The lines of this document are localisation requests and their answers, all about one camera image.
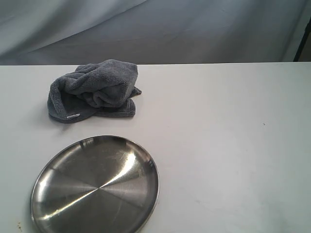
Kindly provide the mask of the black stand pole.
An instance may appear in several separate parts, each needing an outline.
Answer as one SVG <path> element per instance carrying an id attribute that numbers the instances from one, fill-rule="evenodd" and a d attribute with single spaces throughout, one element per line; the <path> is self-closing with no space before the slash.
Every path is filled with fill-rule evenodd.
<path id="1" fill-rule="evenodd" d="M 307 23 L 307 25 L 305 27 L 304 34 L 302 36 L 302 39 L 301 39 L 300 44 L 298 46 L 298 49 L 296 51 L 296 54 L 295 54 L 293 62 L 298 62 L 299 61 L 299 58 L 300 58 L 301 53 L 303 51 L 303 48 L 304 48 L 304 46 L 305 46 L 305 44 L 307 42 L 307 39 L 308 39 L 310 31 L 311 31 L 311 20 L 309 20 L 309 22 Z"/>

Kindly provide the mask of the grey backdrop curtain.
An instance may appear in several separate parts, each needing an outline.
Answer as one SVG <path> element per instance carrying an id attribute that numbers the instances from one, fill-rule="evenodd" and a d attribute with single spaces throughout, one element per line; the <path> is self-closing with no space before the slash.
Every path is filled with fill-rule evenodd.
<path id="1" fill-rule="evenodd" d="M 2 65 L 292 61 L 308 0 L 3 0 Z"/>

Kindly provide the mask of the round stainless steel plate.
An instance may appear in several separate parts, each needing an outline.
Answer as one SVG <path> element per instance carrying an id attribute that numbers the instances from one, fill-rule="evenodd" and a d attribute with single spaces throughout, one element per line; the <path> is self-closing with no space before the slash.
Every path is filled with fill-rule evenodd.
<path id="1" fill-rule="evenodd" d="M 158 195 L 149 152 L 127 138 L 100 135 L 75 142 L 44 166 L 30 214 L 39 233 L 137 233 Z"/>

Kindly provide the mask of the grey fluffy towel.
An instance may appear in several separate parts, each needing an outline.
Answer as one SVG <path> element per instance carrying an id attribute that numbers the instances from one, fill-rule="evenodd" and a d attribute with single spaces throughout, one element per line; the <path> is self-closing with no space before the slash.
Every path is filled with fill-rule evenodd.
<path id="1" fill-rule="evenodd" d="M 74 72 L 57 78 L 47 101 L 49 117 L 61 123 L 75 123 L 92 116 L 133 117 L 132 98 L 140 95 L 135 84 L 136 64 L 105 60 L 78 66 Z"/>

